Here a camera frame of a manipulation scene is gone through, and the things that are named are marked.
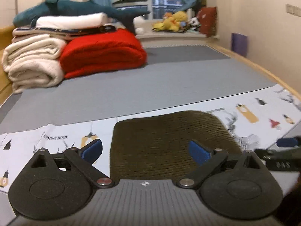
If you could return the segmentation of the brown corduroy pants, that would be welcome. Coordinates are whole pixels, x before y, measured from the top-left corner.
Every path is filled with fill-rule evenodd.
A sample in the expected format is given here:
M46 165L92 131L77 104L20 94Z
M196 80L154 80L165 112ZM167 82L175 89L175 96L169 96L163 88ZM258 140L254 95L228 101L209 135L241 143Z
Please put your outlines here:
M181 111L119 121L113 129L110 178L166 180L195 170L189 155L191 140L230 154L241 150L222 122L201 111Z

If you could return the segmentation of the white printed bed mat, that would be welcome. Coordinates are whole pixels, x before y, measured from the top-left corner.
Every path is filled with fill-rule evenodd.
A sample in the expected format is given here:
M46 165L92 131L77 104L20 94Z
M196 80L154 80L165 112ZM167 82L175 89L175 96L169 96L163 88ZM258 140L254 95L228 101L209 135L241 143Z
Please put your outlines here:
M109 150L114 125L123 120L182 111L213 115L242 150L268 148L300 123L300 100L279 84L261 90L167 109L118 115L67 125L48 124L35 130L1 134L1 191L7 192L26 162L40 148L61 153L94 139L103 143L95 167L109 174Z

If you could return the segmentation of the grey bed sheet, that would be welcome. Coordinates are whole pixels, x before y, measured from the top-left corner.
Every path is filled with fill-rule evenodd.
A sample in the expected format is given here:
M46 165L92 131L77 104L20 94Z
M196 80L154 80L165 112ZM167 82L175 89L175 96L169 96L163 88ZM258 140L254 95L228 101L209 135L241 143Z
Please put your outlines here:
M146 52L147 63L137 69L81 76L8 97L1 106L1 134L167 109L278 84L206 46L147 47ZM300 136L300 123L281 138L294 136ZM261 189L183 189L176 185L179 178L112 179L110 188L31 188L37 151L9 190L1 191L1 225L300 223L300 197L292 190L299 171L268 170L259 157Z

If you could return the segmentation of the cream folded blanket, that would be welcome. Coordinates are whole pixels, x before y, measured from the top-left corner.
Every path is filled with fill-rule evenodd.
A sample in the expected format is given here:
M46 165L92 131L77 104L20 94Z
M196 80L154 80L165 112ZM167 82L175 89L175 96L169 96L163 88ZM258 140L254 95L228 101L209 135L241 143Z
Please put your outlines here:
M65 40L40 34L8 45L3 52L2 67L12 82L12 91L49 88L64 79L59 58Z

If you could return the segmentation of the red folded quilt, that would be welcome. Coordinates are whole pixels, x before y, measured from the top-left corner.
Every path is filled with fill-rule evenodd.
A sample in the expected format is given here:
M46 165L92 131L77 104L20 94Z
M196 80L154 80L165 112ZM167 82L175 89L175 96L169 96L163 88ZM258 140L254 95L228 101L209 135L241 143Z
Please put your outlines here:
M127 29L82 36L72 40L60 56L65 79L108 71L139 68L147 53Z

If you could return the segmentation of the purple rolled mat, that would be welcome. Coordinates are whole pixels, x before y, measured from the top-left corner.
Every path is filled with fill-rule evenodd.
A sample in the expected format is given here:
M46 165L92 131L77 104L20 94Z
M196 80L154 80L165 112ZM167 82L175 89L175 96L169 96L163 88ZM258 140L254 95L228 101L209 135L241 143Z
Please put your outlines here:
M231 51L246 58L248 52L248 37L241 33L232 33Z

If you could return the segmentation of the striped folded cloth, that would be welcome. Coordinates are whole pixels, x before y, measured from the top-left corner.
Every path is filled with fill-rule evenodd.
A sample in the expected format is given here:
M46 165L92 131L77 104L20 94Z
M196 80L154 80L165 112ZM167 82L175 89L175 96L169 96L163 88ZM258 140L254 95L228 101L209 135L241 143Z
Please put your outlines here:
M50 36L61 38L64 40L73 40L80 36L93 35L100 33L116 32L117 28L114 25L106 24L104 26L90 28L90 29L53 29L48 27L18 27L13 30L13 42L21 40L21 37L30 37L37 34L50 34Z

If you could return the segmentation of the white folded cloth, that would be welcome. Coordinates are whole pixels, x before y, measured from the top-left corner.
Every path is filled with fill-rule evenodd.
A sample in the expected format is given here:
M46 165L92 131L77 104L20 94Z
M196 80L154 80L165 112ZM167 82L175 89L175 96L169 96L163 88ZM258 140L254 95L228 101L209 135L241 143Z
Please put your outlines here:
M104 26L110 22L107 14L95 13L80 16L43 16L37 19L35 27L79 30Z

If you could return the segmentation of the panda plush toy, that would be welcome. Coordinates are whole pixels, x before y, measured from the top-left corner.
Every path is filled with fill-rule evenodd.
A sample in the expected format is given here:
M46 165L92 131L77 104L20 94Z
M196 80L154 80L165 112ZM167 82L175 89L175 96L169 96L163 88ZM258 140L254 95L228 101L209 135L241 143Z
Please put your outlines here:
M199 26L200 26L200 22L199 22L199 20L198 20L197 17L192 17L192 18L190 19L190 21L189 21L189 25L190 25L191 27L199 27Z

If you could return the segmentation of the yellow plush toy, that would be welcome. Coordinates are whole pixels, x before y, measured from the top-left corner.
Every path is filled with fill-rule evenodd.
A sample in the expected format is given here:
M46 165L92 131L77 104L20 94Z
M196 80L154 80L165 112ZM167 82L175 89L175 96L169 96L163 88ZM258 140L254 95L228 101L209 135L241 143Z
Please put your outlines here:
M161 22L153 24L152 30L156 32L183 33L189 29L188 16L185 11L174 14L167 12Z

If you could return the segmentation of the red cushion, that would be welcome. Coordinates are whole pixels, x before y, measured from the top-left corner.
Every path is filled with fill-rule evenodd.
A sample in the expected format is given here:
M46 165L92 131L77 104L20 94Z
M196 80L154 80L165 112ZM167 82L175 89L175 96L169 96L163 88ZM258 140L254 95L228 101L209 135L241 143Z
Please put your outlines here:
M197 14L199 32L207 38L216 35L217 7L202 7Z

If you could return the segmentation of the blue shark plush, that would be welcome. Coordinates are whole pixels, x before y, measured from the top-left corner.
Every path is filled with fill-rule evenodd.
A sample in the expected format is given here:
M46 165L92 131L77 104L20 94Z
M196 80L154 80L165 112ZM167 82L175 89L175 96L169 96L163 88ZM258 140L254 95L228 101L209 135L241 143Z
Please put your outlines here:
M150 14L150 11L145 9L118 10L110 6L99 5L92 0L86 2L44 0L40 4L18 13L13 19L13 25L15 27L28 26L33 20L43 16L80 16L101 12L109 18L121 22L133 34L136 33L133 24L134 18Z

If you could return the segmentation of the white plush toy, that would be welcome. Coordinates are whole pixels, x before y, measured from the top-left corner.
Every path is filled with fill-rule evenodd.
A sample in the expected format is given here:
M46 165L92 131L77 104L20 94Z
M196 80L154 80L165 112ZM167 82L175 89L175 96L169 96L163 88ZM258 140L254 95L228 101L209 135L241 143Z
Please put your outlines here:
M136 35L143 35L145 33L144 30L145 19L143 16L135 17L133 19L133 24L134 24Z

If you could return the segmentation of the wooden bed frame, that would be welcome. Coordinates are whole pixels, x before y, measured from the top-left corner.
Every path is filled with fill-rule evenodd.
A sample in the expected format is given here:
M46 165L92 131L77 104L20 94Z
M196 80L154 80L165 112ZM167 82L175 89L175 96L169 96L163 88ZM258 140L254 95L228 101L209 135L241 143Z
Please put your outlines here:
M12 40L12 31L14 29L14 26L8 26L1 28L1 57L3 54L3 50L6 46L9 45L9 42ZM146 37L141 40L142 45L144 47L174 47L174 46L187 46L187 45L201 45L209 47L225 56L228 56L230 58L234 58L238 60L239 62L248 65L249 67L255 69L257 72L263 74L270 80L274 80L278 84L280 84L282 87L289 90L294 96L296 96L300 100L300 93L293 89L291 86L289 86L287 83L285 83L282 79L280 79L278 76L274 75L267 69L263 68L262 66L252 62L249 59L246 59L245 57L242 57L241 55L238 55L235 52L232 52L231 50L228 50L224 47L221 47L220 45L214 43L217 42L217 39L206 39L206 38L197 38L197 37L174 37L177 39L171 39L172 37L169 36L161 36L161 37ZM12 84L8 80L6 74L1 69L1 104L3 104L8 97L12 95Z

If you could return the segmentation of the wall switch pair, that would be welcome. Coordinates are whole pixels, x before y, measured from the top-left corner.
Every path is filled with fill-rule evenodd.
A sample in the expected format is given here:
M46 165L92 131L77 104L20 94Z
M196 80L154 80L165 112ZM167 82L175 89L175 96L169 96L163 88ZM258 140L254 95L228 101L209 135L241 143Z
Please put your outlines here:
M292 14L297 17L301 17L301 8L290 4L286 4L286 13Z

